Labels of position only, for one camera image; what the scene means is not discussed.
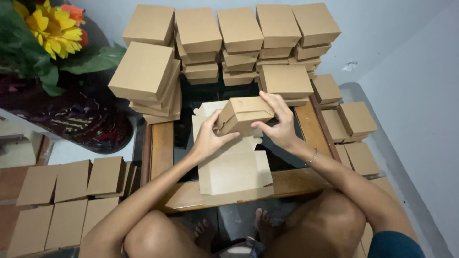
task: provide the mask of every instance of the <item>white wall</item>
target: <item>white wall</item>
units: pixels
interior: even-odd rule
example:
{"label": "white wall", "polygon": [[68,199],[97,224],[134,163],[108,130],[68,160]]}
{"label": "white wall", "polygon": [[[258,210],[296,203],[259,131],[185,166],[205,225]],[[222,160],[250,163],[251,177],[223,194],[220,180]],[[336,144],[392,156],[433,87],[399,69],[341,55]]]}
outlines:
{"label": "white wall", "polygon": [[358,83],[459,257],[459,1],[439,13]]}
{"label": "white wall", "polygon": [[[322,0],[341,28],[342,34],[322,57],[317,74],[331,73],[338,84],[356,82],[397,47],[424,27],[453,0]],[[86,16],[100,27],[110,44],[125,46],[121,35],[138,3],[168,5],[177,9],[255,6],[260,3],[306,4],[315,0],[69,0],[86,9]],[[90,42],[105,43],[99,30],[88,28]],[[346,63],[358,62],[357,70],[347,73]]]}

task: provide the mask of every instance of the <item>person's right hand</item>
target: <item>person's right hand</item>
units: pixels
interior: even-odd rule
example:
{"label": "person's right hand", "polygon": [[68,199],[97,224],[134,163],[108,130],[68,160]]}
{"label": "person's right hand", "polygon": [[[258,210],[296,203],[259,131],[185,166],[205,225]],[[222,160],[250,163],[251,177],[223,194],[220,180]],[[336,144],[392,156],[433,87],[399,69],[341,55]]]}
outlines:
{"label": "person's right hand", "polygon": [[260,91],[260,97],[274,110],[279,123],[273,127],[257,121],[251,124],[253,128],[260,128],[277,146],[288,150],[297,140],[293,127],[293,113],[278,94]]}

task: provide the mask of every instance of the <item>wooden table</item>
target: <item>wooden table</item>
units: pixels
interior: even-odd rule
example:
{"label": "wooden table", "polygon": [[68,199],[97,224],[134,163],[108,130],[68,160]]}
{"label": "wooden table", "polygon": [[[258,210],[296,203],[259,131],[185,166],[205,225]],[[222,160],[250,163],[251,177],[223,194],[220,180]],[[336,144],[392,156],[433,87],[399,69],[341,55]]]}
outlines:
{"label": "wooden table", "polygon": [[[341,162],[330,132],[324,122],[314,95],[306,105],[295,107],[303,139],[318,150]],[[146,124],[142,153],[140,185],[171,168],[174,159],[174,124]],[[272,173],[274,195],[268,198],[297,196],[318,192],[330,185],[311,168],[291,169]],[[199,182],[177,183],[158,203],[157,209],[165,213],[208,208],[202,204]]]}

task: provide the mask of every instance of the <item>yellow flower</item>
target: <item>yellow flower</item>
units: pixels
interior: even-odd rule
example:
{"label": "yellow flower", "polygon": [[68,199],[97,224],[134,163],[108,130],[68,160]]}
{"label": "yellow flower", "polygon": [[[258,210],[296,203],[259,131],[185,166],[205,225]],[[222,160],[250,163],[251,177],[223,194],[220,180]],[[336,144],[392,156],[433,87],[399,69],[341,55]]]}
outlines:
{"label": "yellow flower", "polygon": [[43,5],[36,5],[36,10],[30,14],[27,8],[16,0],[13,5],[18,14],[24,19],[38,43],[56,60],[67,58],[68,54],[80,51],[82,30],[75,26],[76,21],[70,18],[70,12],[62,11],[60,7],[51,7],[49,0]]}

